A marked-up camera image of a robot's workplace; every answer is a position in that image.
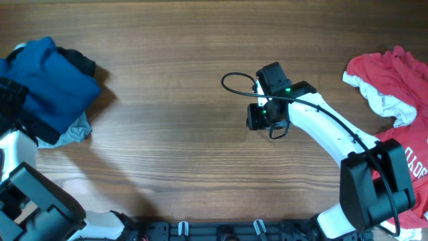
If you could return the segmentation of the blue polo shirt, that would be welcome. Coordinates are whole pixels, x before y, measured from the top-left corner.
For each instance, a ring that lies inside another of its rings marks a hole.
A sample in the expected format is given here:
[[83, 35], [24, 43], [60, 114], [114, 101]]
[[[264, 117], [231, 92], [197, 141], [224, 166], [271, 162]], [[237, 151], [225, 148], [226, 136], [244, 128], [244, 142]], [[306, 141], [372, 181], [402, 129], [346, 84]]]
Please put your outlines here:
[[23, 109], [61, 134], [101, 93], [96, 80], [61, 55], [50, 37], [27, 42], [12, 60], [1, 58], [1, 75], [26, 86]]

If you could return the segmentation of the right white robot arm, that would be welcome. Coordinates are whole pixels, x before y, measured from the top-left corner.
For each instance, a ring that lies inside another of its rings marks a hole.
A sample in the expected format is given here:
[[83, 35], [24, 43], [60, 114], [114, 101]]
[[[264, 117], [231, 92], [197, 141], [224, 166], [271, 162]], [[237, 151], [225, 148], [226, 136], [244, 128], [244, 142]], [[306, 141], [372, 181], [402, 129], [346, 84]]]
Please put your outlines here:
[[392, 219], [415, 205], [405, 151], [394, 139], [380, 141], [333, 110], [306, 82], [291, 85], [256, 80], [248, 106], [251, 130], [288, 130], [294, 125], [308, 133], [340, 168], [338, 203], [314, 218], [310, 237], [337, 240]]

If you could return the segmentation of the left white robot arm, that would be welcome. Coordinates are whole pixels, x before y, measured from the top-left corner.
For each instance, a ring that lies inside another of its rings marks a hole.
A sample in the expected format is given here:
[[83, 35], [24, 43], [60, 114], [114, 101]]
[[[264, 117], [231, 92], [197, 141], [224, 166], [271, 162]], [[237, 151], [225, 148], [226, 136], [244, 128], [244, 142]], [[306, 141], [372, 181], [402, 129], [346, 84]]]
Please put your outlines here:
[[28, 92], [1, 78], [1, 239], [137, 240], [126, 215], [86, 212], [35, 168], [37, 137], [19, 117]]

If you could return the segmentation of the red and white jersey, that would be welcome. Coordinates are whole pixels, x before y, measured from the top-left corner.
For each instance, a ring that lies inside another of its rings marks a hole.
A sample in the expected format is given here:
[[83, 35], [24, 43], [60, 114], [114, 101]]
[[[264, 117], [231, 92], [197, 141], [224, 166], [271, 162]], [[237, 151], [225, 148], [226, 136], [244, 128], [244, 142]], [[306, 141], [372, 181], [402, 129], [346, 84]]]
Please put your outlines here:
[[424, 240], [427, 228], [427, 64], [401, 46], [362, 54], [349, 61], [343, 82], [360, 90], [372, 111], [395, 118], [376, 136], [403, 146], [416, 204], [399, 216], [398, 240]]

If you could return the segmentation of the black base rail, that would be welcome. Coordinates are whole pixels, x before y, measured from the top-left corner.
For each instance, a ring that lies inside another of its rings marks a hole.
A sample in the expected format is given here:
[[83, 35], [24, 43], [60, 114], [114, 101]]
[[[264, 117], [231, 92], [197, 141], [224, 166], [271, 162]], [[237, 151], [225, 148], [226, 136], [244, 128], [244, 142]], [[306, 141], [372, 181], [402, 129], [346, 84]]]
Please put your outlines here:
[[265, 222], [177, 223], [151, 222], [142, 230], [143, 241], [327, 241], [314, 220]]

